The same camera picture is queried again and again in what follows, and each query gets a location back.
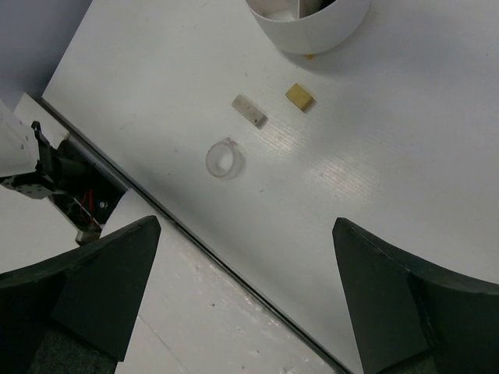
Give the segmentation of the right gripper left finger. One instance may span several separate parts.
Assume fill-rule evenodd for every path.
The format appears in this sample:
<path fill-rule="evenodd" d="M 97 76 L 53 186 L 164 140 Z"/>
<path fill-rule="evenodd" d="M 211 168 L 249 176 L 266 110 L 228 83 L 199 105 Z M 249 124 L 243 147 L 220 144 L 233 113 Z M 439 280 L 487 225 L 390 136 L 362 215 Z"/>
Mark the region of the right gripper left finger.
<path fill-rule="evenodd" d="M 157 252 L 147 216 L 1 275 L 3 373 L 113 373 L 124 360 Z"/>

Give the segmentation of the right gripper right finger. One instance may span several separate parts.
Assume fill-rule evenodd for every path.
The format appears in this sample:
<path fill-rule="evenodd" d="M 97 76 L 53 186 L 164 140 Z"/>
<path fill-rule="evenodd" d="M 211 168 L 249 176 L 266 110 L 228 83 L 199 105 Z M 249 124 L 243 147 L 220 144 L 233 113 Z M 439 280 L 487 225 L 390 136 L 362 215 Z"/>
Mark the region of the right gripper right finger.
<path fill-rule="evenodd" d="M 498 286 L 338 218 L 334 252 L 365 373 L 498 371 Z"/>

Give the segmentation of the tan eraser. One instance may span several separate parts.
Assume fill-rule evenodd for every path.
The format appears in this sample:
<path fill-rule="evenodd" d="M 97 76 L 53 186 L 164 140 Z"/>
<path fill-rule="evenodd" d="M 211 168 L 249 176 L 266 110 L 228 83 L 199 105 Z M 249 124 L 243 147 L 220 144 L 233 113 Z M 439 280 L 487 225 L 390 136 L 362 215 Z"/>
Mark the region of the tan eraser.
<path fill-rule="evenodd" d="M 301 112 L 307 113 L 315 103 L 315 98 L 298 83 L 294 83 L 285 93 L 286 98 Z"/>

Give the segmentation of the grey eraser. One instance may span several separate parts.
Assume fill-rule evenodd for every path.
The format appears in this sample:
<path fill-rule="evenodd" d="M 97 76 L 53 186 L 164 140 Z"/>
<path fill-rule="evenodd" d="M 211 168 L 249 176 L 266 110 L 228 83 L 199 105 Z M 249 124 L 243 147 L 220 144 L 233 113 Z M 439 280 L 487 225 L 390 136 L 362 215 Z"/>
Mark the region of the grey eraser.
<path fill-rule="evenodd" d="M 261 129 L 266 121 L 267 116 L 246 96 L 238 94 L 232 101 L 232 107 L 244 117 L 250 124 Z"/>

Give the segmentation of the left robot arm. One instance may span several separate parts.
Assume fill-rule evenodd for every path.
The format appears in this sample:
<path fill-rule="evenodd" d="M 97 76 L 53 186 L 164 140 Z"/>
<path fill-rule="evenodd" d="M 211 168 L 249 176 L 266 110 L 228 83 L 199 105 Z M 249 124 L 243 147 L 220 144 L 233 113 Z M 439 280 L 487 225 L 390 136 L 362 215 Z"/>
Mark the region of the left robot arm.
<path fill-rule="evenodd" d="M 1 101 L 1 186 L 31 199 L 43 199 L 43 188 L 26 181 L 35 176 L 40 160 L 34 130 L 24 125 Z"/>

